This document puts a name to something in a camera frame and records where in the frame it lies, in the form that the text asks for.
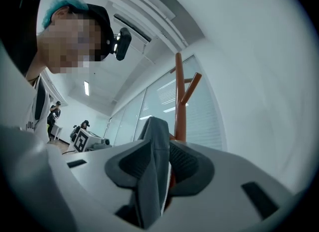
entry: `person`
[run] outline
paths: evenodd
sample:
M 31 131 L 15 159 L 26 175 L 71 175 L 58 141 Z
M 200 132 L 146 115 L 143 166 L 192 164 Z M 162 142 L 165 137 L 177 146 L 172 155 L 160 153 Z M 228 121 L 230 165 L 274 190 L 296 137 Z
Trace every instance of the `person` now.
M 44 31 L 34 41 L 37 52 L 25 75 L 35 96 L 28 105 L 25 127 L 24 123 L 21 127 L 48 142 L 49 95 L 41 72 L 48 68 L 52 73 L 63 73 L 81 66 L 79 62 L 101 61 L 110 53 L 114 35 L 105 8 L 81 0 L 55 0 L 42 25 Z
M 89 126 L 90 126 L 90 125 L 89 125 L 89 121 L 84 120 L 84 121 L 81 123 L 80 126 L 77 126 L 77 127 L 75 128 L 74 134 L 73 134 L 73 136 L 72 136 L 72 138 L 71 138 L 71 141 L 72 141 L 72 142 L 75 141 L 75 138 L 76 138 L 76 136 L 77 136 L 77 134 L 79 133 L 79 131 L 80 131 L 81 128 L 84 129 L 84 130 L 86 130 L 86 128 L 89 127 Z
M 47 118 L 47 124 L 49 125 L 48 136 L 49 136 L 50 141 L 51 141 L 50 135 L 51 135 L 52 128 L 53 128 L 55 122 L 57 121 L 57 119 L 61 115 L 60 105 L 61 105 L 60 101 L 57 101 L 55 106 L 52 105 L 50 108 L 50 115 Z

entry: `wooden rod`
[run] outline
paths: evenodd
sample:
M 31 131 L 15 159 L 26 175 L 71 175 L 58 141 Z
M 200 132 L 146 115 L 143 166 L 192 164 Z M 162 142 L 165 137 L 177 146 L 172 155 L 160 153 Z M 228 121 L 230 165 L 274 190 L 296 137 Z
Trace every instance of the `wooden rod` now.
M 169 139 L 170 140 L 176 140 L 175 136 L 173 136 L 172 134 L 169 134 Z
M 187 83 L 190 83 L 193 79 L 192 78 L 186 78 L 184 79 L 184 83 L 187 84 Z
M 195 73 L 194 77 L 193 77 L 193 80 L 191 81 L 191 83 L 189 84 L 188 86 L 188 89 L 186 91 L 186 93 L 184 94 L 180 104 L 181 105 L 185 105 L 188 100 L 190 99 L 192 93 L 194 92 L 196 86 L 198 85 L 199 81 L 200 81 L 200 78 L 201 78 L 201 74 L 200 73 Z
M 176 69 L 176 103 L 175 103 L 175 138 L 186 141 L 186 106 L 181 105 L 181 100 L 185 95 L 185 83 L 181 54 L 175 55 Z

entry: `air vent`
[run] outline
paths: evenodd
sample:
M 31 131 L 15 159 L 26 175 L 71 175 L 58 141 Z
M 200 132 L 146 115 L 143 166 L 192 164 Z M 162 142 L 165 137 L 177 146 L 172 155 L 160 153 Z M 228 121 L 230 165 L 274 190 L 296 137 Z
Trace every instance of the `air vent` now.
M 125 18 L 121 17 L 119 14 L 114 15 L 114 22 L 118 23 L 122 27 L 127 27 L 130 33 L 140 39 L 145 45 L 152 40 L 144 32 L 142 32 L 132 23 L 128 22 Z

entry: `black camera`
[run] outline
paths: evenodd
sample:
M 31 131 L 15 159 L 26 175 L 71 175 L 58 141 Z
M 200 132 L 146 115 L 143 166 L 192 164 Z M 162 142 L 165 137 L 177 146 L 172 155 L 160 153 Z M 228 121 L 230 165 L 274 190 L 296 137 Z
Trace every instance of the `black camera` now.
M 126 27 L 121 28 L 119 34 L 114 35 L 111 54 L 114 54 L 118 61 L 122 61 L 128 51 L 132 36 Z

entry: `window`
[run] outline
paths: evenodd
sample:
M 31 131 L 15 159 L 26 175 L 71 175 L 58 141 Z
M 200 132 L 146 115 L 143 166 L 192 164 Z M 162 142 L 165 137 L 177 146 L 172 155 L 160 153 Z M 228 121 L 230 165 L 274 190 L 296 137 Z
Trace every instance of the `window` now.
M 183 63 L 184 78 L 201 73 L 194 56 Z M 146 90 L 134 140 L 137 140 L 146 119 L 155 116 L 168 123 L 169 132 L 174 135 L 176 74 L 167 73 Z M 205 78 L 202 77 L 186 104 L 186 140 L 214 149 L 222 149 L 216 109 Z
M 105 134 L 105 138 L 110 140 L 110 145 L 114 145 L 123 113 L 124 108 L 114 114 L 114 116 L 110 119 L 109 127 Z
M 192 78 L 196 72 L 201 73 L 194 56 L 184 61 L 183 70 L 185 78 Z M 137 140 L 151 116 L 165 120 L 169 132 L 174 135 L 175 98 L 176 74 L 168 72 L 113 116 L 106 138 L 115 146 Z M 216 108 L 204 77 L 186 104 L 186 123 L 188 142 L 222 150 Z
M 140 93 L 126 105 L 114 146 L 119 146 L 133 141 L 144 93 L 145 91 Z

